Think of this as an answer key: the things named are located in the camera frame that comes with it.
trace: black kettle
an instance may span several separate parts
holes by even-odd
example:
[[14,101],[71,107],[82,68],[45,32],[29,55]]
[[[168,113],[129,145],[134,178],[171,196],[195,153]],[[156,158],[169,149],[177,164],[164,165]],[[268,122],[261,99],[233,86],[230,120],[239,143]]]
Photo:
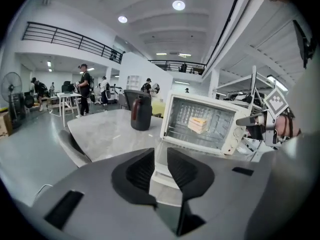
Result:
[[151,98],[139,96],[132,105],[131,127],[138,131],[146,131],[150,127],[152,116]]

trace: balcony railing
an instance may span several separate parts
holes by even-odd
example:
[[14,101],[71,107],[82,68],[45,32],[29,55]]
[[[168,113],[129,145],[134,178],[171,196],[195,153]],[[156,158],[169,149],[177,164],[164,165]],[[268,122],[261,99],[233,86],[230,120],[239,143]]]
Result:
[[196,62],[186,62],[181,60],[149,60],[165,71],[182,72],[202,75],[206,69],[206,64]]
[[37,22],[27,22],[22,40],[42,41],[51,44],[73,47],[107,58],[121,64],[122,54],[109,46],[60,27]]

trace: recessed light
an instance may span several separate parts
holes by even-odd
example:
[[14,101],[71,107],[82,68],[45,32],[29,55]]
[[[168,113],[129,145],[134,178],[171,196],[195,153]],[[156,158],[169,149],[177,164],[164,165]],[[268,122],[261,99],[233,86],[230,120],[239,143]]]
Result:
[[190,85],[189,82],[180,82],[180,81],[174,81],[175,83],[178,83],[178,84],[184,84],[184,85]]
[[172,7],[178,11],[182,11],[186,5],[184,2],[177,0],[173,2]]
[[120,16],[120,17],[118,18],[118,21],[120,21],[121,23],[127,23],[128,19],[127,19],[126,16]]

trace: kettle handle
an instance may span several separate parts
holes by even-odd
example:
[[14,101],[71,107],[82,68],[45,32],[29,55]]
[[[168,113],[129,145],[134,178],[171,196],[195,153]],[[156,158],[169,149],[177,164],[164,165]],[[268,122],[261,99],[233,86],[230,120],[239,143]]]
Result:
[[133,103],[133,109],[131,112],[131,120],[136,120],[137,119],[137,109],[138,109],[138,104],[141,103],[141,99],[137,98],[135,99],[134,103]]

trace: yellow object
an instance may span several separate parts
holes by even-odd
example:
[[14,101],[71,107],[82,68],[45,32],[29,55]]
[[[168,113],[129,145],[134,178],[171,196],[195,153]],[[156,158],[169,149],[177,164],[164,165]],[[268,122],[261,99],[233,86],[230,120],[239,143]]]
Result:
[[152,114],[161,114],[163,117],[165,114],[166,103],[160,101],[152,101]]
[[0,108],[0,113],[8,111],[7,107]]
[[190,117],[188,128],[197,134],[202,134],[208,130],[207,120],[205,118]]
[[190,117],[190,121],[194,121],[194,123],[197,123],[197,125],[204,125],[207,123],[206,119],[198,118],[198,117]]

